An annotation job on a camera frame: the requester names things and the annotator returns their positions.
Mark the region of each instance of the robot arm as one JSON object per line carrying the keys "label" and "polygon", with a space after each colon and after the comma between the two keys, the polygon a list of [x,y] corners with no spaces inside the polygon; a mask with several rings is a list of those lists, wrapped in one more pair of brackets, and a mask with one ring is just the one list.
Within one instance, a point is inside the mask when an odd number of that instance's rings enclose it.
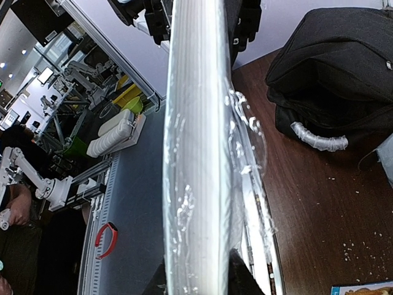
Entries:
{"label": "robot arm", "polygon": [[[68,176],[62,181],[43,179],[17,147],[6,147],[3,152],[0,165],[0,203],[3,200],[6,187],[18,183],[23,175],[37,187],[36,197],[50,202],[50,211],[55,211],[64,206],[71,187],[72,177]],[[7,218],[9,218],[9,214],[6,210],[0,213],[0,227],[3,230],[8,228]]]}

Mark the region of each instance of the plastic-wrapped handle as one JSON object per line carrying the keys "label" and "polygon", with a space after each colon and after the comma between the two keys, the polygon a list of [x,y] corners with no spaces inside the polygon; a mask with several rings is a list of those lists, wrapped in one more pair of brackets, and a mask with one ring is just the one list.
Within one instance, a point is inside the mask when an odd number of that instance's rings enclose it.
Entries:
{"label": "plastic-wrapped handle", "polygon": [[294,122],[290,126],[302,141],[320,151],[344,151],[348,147],[348,140],[345,136],[331,138],[317,136],[300,122]]}

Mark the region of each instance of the black backpack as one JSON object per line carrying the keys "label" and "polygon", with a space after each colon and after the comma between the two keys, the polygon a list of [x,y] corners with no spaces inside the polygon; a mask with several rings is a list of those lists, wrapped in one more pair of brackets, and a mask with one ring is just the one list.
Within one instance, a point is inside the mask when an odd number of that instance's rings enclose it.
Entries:
{"label": "black backpack", "polygon": [[272,62],[266,83],[276,128],[320,150],[392,132],[393,10],[312,10]]}

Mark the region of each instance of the wood grain surface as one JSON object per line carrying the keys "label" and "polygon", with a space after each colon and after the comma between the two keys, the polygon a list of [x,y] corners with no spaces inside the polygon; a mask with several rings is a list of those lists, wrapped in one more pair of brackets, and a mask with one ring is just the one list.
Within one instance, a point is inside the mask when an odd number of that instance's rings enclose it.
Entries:
{"label": "wood grain surface", "polygon": [[265,85],[275,55],[237,69],[233,83],[267,139],[264,184],[287,294],[329,295],[333,285],[393,280],[393,189],[379,164],[357,169],[375,141],[329,153],[280,134]]}

